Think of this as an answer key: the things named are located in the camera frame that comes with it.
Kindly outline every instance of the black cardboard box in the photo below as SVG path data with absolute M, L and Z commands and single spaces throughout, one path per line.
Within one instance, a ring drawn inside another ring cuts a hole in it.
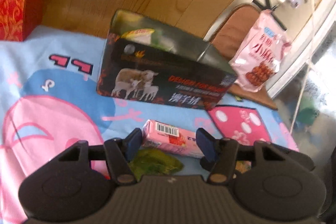
M 129 31 L 142 29 L 152 31 L 147 41 L 123 38 Z M 97 92 L 148 103 L 211 109 L 236 77 L 221 54 L 201 38 L 118 10 L 106 40 Z

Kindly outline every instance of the green plastic bag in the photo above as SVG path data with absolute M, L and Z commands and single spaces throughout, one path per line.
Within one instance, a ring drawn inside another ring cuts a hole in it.
M 142 175 L 172 175 L 181 171 L 183 164 L 159 149 L 146 148 L 138 151 L 129 167 L 139 181 Z

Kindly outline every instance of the gold floral pattern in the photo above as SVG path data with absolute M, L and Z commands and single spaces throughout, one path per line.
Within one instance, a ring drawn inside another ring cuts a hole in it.
M 0 0 L 0 39 L 19 41 L 25 0 Z

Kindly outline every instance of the metal surface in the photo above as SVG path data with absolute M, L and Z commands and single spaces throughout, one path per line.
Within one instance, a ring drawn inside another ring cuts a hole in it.
M 306 64 L 274 98 L 289 128 L 302 87 Z M 293 129 L 300 152 L 310 156 L 315 173 L 331 188 L 330 156 L 336 146 L 336 23 L 317 48 Z

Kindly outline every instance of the pink juice box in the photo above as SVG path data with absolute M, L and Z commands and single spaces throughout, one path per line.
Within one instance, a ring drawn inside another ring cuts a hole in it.
M 192 131 L 148 120 L 142 128 L 142 137 L 144 147 L 154 147 L 182 156 L 203 157 L 196 144 L 196 133 Z

